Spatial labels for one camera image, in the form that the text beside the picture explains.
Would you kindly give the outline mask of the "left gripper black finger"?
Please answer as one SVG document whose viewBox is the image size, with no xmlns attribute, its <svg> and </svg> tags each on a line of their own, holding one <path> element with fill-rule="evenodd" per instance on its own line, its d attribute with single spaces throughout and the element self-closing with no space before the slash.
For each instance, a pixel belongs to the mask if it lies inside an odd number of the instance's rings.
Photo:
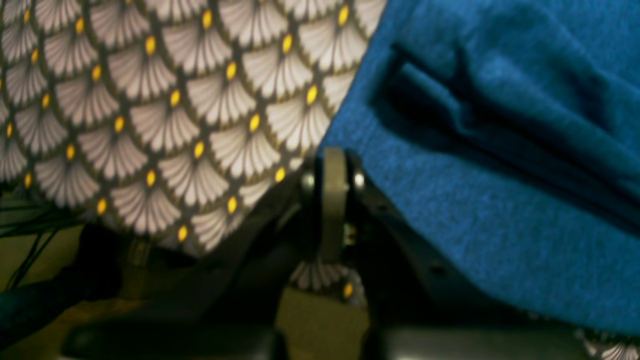
<svg viewBox="0 0 640 360">
<path fill-rule="evenodd" d="M 288 360 L 275 327 L 290 275 L 317 241 L 316 160 L 307 159 L 166 294 L 67 336 L 65 360 Z"/>
</svg>

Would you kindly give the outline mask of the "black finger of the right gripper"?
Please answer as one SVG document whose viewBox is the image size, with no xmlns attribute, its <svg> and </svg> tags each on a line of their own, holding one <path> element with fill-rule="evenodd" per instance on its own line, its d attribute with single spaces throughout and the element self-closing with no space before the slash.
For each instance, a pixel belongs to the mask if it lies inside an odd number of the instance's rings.
<svg viewBox="0 0 640 360">
<path fill-rule="evenodd" d="M 474 285 L 347 155 L 347 262 L 370 326 L 362 360 L 587 360 L 573 328 L 535 320 Z"/>
</svg>

